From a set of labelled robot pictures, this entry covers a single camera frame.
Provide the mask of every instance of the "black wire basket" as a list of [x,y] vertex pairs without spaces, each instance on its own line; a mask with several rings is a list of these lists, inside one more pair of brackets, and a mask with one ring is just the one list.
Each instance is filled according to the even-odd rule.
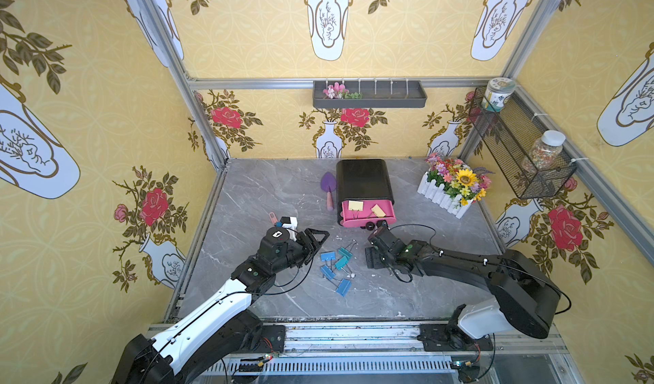
[[520,200],[553,197],[577,170],[565,149],[547,169],[529,157],[534,141],[548,130],[517,94],[499,111],[481,107],[486,87],[475,90],[470,121]]

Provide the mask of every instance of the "yellow flower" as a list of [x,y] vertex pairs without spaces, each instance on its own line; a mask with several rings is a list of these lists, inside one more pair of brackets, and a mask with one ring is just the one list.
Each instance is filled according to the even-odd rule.
[[463,185],[470,186],[477,181],[477,174],[474,174],[472,170],[466,168],[465,170],[459,170],[458,173],[456,173],[456,180]]

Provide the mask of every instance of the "candy jar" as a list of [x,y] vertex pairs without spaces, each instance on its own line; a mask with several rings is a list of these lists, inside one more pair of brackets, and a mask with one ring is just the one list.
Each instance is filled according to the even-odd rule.
[[535,140],[529,150],[529,157],[525,156],[521,166],[531,174],[535,174],[537,170],[546,170],[563,150],[565,141],[566,135],[561,132],[556,130],[544,132],[543,136]]

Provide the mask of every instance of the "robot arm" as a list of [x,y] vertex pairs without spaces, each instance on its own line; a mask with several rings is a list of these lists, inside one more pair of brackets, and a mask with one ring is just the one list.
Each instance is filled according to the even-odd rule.
[[151,340],[142,334],[132,339],[111,384],[189,383],[227,354],[257,345],[262,323],[247,308],[274,285],[276,273],[309,264],[329,237],[307,228],[293,240],[290,232],[270,228],[256,255],[237,266],[211,298]]
[[547,338],[560,299],[560,290],[523,254],[510,249],[503,255],[472,255],[430,246],[425,241],[405,244],[386,226],[368,237],[366,258],[374,268],[418,276],[442,276],[489,291],[494,298],[474,306],[459,306],[448,329],[454,348],[471,339],[511,329]]

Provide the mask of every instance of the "white lid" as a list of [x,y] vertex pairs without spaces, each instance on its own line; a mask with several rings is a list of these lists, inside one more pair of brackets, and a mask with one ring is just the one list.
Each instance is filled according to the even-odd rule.
[[566,135],[556,130],[548,130],[540,139],[543,143],[556,147],[566,142]]

